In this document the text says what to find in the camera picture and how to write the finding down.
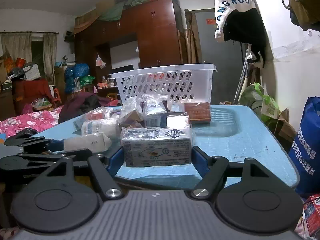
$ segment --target barcode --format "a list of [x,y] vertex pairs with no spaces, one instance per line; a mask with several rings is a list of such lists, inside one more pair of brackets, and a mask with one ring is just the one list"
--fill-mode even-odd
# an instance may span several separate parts
[[161,117],[155,117],[155,118],[148,118],[145,119],[145,125],[146,127],[158,127],[161,124]]

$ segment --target pink floral blanket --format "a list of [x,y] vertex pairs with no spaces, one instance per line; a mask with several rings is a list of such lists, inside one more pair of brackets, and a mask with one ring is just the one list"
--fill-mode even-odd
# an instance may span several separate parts
[[33,128],[38,132],[42,132],[58,124],[61,109],[62,106],[52,112],[41,111],[9,118],[0,122],[0,133],[5,133],[5,137],[8,138],[25,128]]

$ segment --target light blue table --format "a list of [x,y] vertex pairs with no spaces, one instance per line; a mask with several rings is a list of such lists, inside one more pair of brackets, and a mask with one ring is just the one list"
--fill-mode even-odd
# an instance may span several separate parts
[[[299,174],[278,141],[247,106],[211,106],[210,124],[193,125],[194,144],[209,156],[221,155],[231,162],[253,157],[272,171],[288,186],[295,187]],[[79,136],[73,122],[80,117],[54,126],[35,136],[55,140]],[[141,182],[192,189],[201,177],[192,164],[161,167],[126,167],[117,177]],[[228,178],[226,186],[239,182]]]

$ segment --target red paper sign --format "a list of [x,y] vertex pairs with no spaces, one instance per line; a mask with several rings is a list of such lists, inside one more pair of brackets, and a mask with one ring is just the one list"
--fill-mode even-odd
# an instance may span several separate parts
[[216,23],[216,19],[207,19],[207,24],[215,25]]

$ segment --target blue plastic bag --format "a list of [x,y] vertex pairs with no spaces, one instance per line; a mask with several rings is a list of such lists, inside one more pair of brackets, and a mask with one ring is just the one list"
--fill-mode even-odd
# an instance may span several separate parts
[[309,197],[320,192],[320,98],[308,98],[289,156],[300,174],[296,192]]
[[90,75],[89,66],[86,63],[76,64],[73,67],[73,78],[84,77]]
[[73,77],[66,78],[66,87],[64,89],[64,92],[66,94],[71,94],[75,88],[75,81],[73,80]]
[[67,67],[64,71],[64,80],[67,80],[67,78],[73,78],[73,67]]

